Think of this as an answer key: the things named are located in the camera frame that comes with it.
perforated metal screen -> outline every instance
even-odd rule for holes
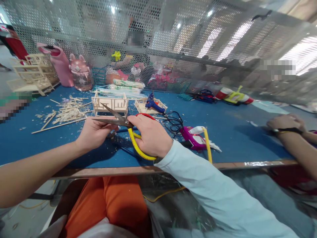
[[[315,88],[310,88],[297,97],[285,87],[285,83],[290,85],[293,81],[268,79],[263,83],[257,70],[260,59],[278,60],[307,34],[317,37],[314,26],[274,12],[266,19],[252,20],[268,10],[248,3],[11,0],[4,2],[4,8],[29,54],[38,53],[37,42],[57,45],[67,56],[84,55],[91,67],[104,69],[106,74],[114,67],[120,69],[129,80],[135,79],[131,74],[133,65],[144,63],[145,69],[136,78],[146,84],[146,89],[178,93],[192,82],[188,92],[204,88],[217,91],[222,87],[215,83],[218,80],[230,87],[243,85],[249,93],[261,89],[284,99],[311,100],[312,96],[307,95],[315,92]],[[144,56],[116,64],[111,55],[120,51],[121,61],[124,60],[129,31],[144,32]],[[104,84],[107,80],[95,83]]]

hand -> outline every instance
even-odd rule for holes
[[[300,123],[296,122],[291,115],[281,115],[269,120],[266,125],[271,129],[300,128]]]
[[[93,118],[102,119],[102,117],[88,117],[85,121],[82,132],[75,141],[77,147],[85,152],[98,148],[102,145],[107,135],[112,130],[118,130],[117,125],[95,121]]]
[[[135,138],[141,151],[151,156],[164,158],[173,145],[172,138],[162,125],[146,116],[129,116],[128,121],[141,132],[141,139]]]
[[[305,123],[303,120],[301,120],[297,115],[295,114],[288,114],[289,116],[293,117],[294,120],[296,122],[298,122],[300,124],[300,127],[298,129],[300,129],[302,132],[307,132],[307,129],[306,129],[306,126],[305,126]]]

black watch strap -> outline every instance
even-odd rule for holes
[[[279,128],[277,130],[273,130],[273,132],[275,133],[279,133],[279,132],[295,132],[295,133],[298,133],[298,134],[303,134],[303,132],[296,128],[296,127],[291,127],[291,128]]]

scissors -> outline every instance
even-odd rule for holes
[[[116,119],[93,119],[93,120],[95,120],[95,121],[100,121],[100,122],[105,122],[105,123],[109,123],[109,124],[113,124],[113,125],[119,125],[119,126],[125,126],[125,127],[127,127],[127,128],[128,128],[128,132],[129,132],[129,135],[130,135],[130,138],[131,138],[131,141],[132,141],[132,144],[133,144],[133,146],[134,146],[136,152],[138,152],[138,154],[139,154],[142,158],[144,158],[144,159],[146,159],[146,160],[152,160],[152,161],[153,161],[153,160],[156,160],[156,157],[148,156],[148,155],[144,154],[144,153],[140,150],[140,148],[139,148],[138,144],[136,143],[134,137],[136,137],[136,138],[138,138],[138,139],[141,139],[141,136],[133,132],[133,129],[132,129],[132,128],[133,128],[133,124],[132,124],[131,122],[129,122],[126,118],[124,118],[123,116],[121,116],[119,113],[117,113],[116,111],[114,111],[114,110],[112,110],[111,108],[107,107],[105,104],[103,104],[103,103],[101,103],[101,104],[102,104],[112,115],[114,115],[114,116],[116,117]],[[139,114],[137,114],[136,116],[138,116],[138,115],[140,115],[140,114],[142,114],[142,115],[144,115],[144,116],[146,116],[146,117],[148,117],[148,118],[151,118],[152,120],[155,120],[153,117],[151,117],[149,114],[146,114],[146,113],[139,113]]]

